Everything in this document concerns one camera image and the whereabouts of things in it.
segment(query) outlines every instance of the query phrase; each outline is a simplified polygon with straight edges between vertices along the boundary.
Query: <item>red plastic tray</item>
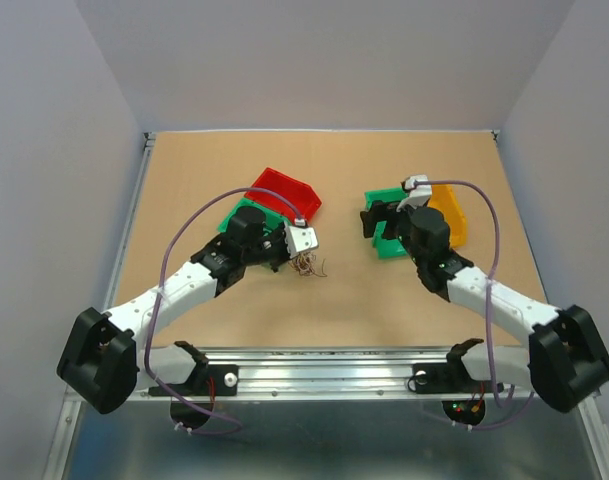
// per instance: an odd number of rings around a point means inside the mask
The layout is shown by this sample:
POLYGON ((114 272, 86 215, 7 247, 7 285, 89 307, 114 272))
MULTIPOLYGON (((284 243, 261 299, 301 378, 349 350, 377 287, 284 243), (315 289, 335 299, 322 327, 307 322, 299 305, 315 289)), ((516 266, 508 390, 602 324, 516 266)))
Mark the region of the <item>red plastic tray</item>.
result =
MULTIPOLYGON (((272 190, 275 193, 279 193, 287 200, 290 200, 309 222, 322 205, 320 197, 316 195, 310 185, 295 180, 272 168, 266 168, 262 174, 257 177, 253 186, 272 190)), ((246 195, 244 196, 266 208, 270 208, 280 215, 284 215, 291 223, 295 221, 295 214, 293 211, 287 205, 284 205, 283 202, 268 193, 246 192, 246 195)))

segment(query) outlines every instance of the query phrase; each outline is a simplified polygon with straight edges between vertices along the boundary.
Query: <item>gray floor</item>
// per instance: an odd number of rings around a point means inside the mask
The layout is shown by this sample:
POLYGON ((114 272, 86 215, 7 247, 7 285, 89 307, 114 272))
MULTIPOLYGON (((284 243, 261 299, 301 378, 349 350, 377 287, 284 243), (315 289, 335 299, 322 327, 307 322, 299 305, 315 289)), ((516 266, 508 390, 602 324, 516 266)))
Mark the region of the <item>gray floor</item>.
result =
MULTIPOLYGON (((68 478, 599 478, 579 415, 559 414, 538 401, 509 427, 473 433, 426 416, 417 401, 223 408, 245 423, 243 432, 189 438, 173 431, 166 402, 131 402, 107 416, 86 409, 68 478)), ((438 413, 440 404, 424 408, 438 413)), ((494 417, 491 411, 488 420, 494 417)))

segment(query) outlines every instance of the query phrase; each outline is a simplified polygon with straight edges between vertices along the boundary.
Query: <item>robotic arm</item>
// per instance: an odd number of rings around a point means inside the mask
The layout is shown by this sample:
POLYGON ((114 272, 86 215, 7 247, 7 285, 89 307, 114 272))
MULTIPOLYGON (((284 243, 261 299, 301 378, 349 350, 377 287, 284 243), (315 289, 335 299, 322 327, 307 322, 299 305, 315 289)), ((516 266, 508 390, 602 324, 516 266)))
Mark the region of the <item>robotic arm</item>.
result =
MULTIPOLYGON (((364 237, 372 237, 377 224, 386 222, 383 238, 401 242, 427 290, 484 316, 488 278, 451 249, 450 229, 442 213, 426 206, 430 185, 416 185, 426 180, 425 176, 409 177, 402 183, 407 198, 376 201, 361 212, 364 237)), ((499 381, 534 390, 555 410, 568 412, 609 380, 609 354, 586 310, 546 305, 497 282, 493 282, 490 308, 493 322, 522 347, 493 349, 499 381)), ((453 347, 447 364, 446 372, 424 372, 418 393, 421 389, 453 391, 453 382, 491 379, 487 349, 480 339, 453 347)))
MULTIPOLYGON (((241 207, 224 233, 165 282, 155 327, 164 327, 193 307, 222 294, 244 277, 246 267, 279 266, 318 247, 315 231, 303 222, 266 233, 264 213, 241 207)), ((135 390, 156 385, 144 371, 144 347, 158 289, 104 313, 82 312, 73 325, 57 374, 98 412, 118 408, 135 390)), ((207 358, 186 342, 151 350, 153 371, 166 383, 191 385, 204 380, 207 358)))

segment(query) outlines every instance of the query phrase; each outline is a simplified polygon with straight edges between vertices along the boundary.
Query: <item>gray wall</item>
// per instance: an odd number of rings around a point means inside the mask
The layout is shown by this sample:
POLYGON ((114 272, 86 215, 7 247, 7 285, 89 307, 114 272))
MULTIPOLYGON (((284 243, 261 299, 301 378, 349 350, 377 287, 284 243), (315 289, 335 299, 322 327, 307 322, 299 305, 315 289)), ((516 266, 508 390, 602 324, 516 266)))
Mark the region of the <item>gray wall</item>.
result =
MULTIPOLYGON (((578 0, 500 135, 544 286, 609 348, 609 0, 578 0)), ((609 385, 599 401, 609 422, 609 385)))
POLYGON ((146 130, 497 128, 572 0, 77 0, 146 130))
POLYGON ((98 304, 140 129, 71 0, 0 0, 0 480, 41 478, 55 366, 98 304))

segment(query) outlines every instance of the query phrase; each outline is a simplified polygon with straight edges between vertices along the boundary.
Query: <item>wooden table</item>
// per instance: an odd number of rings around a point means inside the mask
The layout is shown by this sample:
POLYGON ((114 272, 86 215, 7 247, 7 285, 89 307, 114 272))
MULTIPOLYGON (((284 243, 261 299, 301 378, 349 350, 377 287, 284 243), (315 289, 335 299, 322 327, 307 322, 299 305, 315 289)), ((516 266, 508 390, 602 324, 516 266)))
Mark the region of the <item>wooden table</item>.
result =
MULTIPOLYGON (((200 132, 157 136, 146 174, 117 303, 157 282, 164 250, 180 225, 214 196, 248 186, 270 166, 313 186, 323 205, 315 218, 327 278, 249 268, 229 291, 178 319, 156 345, 371 347, 448 346, 484 336, 478 315, 429 294, 408 258, 378 260, 361 235, 367 190, 390 188, 411 174, 464 179, 493 200, 501 224, 498 279, 544 300, 522 223, 490 133, 200 132)), ((460 254, 488 269, 492 220, 473 191, 456 187, 468 219, 460 254)), ((220 202, 179 241, 175 271, 217 232, 239 198, 220 202)), ((514 343, 496 331, 499 343, 514 343)))

